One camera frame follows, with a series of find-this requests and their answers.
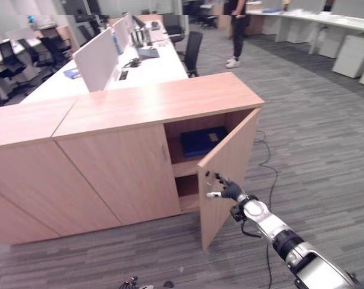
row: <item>cabinet door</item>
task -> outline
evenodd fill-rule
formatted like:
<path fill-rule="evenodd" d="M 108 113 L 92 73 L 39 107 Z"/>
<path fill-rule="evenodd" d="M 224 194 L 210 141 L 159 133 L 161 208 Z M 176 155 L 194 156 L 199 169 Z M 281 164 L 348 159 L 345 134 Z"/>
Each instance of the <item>cabinet door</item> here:
<path fill-rule="evenodd" d="M 242 185 L 249 156 L 256 135 L 257 118 L 261 108 L 256 108 L 198 163 L 199 204 L 201 210 L 202 247 L 207 249 L 235 204 L 228 199 L 208 199 L 206 193 L 221 191 L 215 173 Z"/>
<path fill-rule="evenodd" d="M 163 125 L 57 142 L 124 225 L 181 213 Z"/>
<path fill-rule="evenodd" d="M 121 225 L 53 141 L 0 149 L 0 194 L 59 236 Z"/>
<path fill-rule="evenodd" d="M 57 237 L 55 232 L 0 195 L 0 243 L 19 244 Z"/>

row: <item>robotic arm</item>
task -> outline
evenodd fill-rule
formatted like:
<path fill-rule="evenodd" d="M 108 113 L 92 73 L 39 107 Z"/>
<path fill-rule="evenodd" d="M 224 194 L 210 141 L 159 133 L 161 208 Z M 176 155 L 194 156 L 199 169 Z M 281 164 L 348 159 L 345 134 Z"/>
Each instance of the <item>robotic arm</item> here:
<path fill-rule="evenodd" d="M 231 215 L 239 222 L 249 221 L 278 253 L 295 276 L 299 289 L 343 289 L 359 282 L 324 258 L 308 242 L 297 235 L 285 222 L 272 214 L 255 196 L 248 196 L 235 182 L 216 174 L 224 189 L 207 193 L 207 197 L 224 197 L 237 202 Z"/>

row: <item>cabinet top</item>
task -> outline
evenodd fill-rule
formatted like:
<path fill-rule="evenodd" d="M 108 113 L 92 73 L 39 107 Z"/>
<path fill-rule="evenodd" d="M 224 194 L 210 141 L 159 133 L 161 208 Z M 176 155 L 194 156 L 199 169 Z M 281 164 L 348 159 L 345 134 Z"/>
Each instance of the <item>cabinet top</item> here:
<path fill-rule="evenodd" d="M 76 98 L 0 107 L 0 147 L 50 138 Z"/>
<path fill-rule="evenodd" d="M 54 137 L 167 123 L 261 107 L 260 99 L 233 73 L 80 96 Z"/>

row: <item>black cable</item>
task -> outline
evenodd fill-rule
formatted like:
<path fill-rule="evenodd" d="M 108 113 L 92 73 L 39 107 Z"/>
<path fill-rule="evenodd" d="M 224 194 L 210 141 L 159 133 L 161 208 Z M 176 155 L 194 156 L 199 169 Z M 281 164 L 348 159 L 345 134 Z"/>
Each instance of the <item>black cable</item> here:
<path fill-rule="evenodd" d="M 277 179 L 278 179 L 278 171 L 274 167 L 270 167 L 270 166 L 265 165 L 271 160 L 271 157 L 272 157 L 271 149 L 270 149 L 269 145 L 267 144 L 267 142 L 265 141 L 266 140 L 266 134 L 263 131 L 257 131 L 257 132 L 262 133 L 264 138 L 262 140 L 259 140 L 259 139 L 254 140 L 254 142 L 255 143 L 263 143 L 266 146 L 266 148 L 268 149 L 268 158 L 266 159 L 266 161 L 263 161 L 262 163 L 260 163 L 259 166 L 260 167 L 265 167 L 267 169 L 271 169 L 275 173 L 274 182 L 272 184 L 271 191 L 269 192 L 269 203 L 268 203 L 268 209 L 269 209 L 270 212 L 272 212 L 272 195 L 273 195 L 273 189 L 274 189 L 274 187 L 276 185 L 276 182 L 277 182 Z M 268 271 L 269 271 L 269 286 L 268 286 L 268 289 L 271 289 L 271 287 L 272 287 L 272 269 L 271 269 L 271 263 L 270 263 L 270 260 L 269 260 L 269 245 L 268 244 L 266 245 L 266 263 L 268 265 Z"/>
<path fill-rule="evenodd" d="M 246 232 L 243 227 L 245 226 L 245 222 L 246 220 L 243 220 L 242 222 L 242 225 L 241 225 L 241 231 L 244 235 L 248 236 L 248 237 L 252 237 L 252 238 L 261 238 L 260 235 L 256 235 L 256 234 L 252 234 L 252 233 L 249 233 L 249 232 Z"/>
<path fill-rule="evenodd" d="M 260 140 L 260 139 L 256 138 L 256 139 L 254 140 L 254 142 L 255 142 L 255 143 L 261 143 L 261 142 L 263 142 L 263 141 L 265 141 L 265 140 L 266 140 L 266 134 L 265 134 L 265 132 L 264 132 L 264 131 L 257 131 L 257 133 L 262 134 L 262 135 L 263 135 L 263 139 L 262 139 L 262 140 Z"/>

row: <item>person's leg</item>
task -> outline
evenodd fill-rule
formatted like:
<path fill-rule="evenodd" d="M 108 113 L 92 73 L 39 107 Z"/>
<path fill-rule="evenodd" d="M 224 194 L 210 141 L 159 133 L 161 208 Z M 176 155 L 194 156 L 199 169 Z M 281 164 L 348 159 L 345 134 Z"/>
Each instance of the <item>person's leg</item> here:
<path fill-rule="evenodd" d="M 239 66 L 239 57 L 242 53 L 244 33 L 247 25 L 246 17 L 231 17 L 233 28 L 233 58 L 228 60 L 227 68 L 235 68 Z"/>
<path fill-rule="evenodd" d="M 239 61 L 239 57 L 242 53 L 243 48 L 243 40 L 245 29 L 248 23 L 248 19 L 246 17 L 235 18 L 233 25 L 233 46 L 234 46 L 234 57 L 237 61 Z"/>

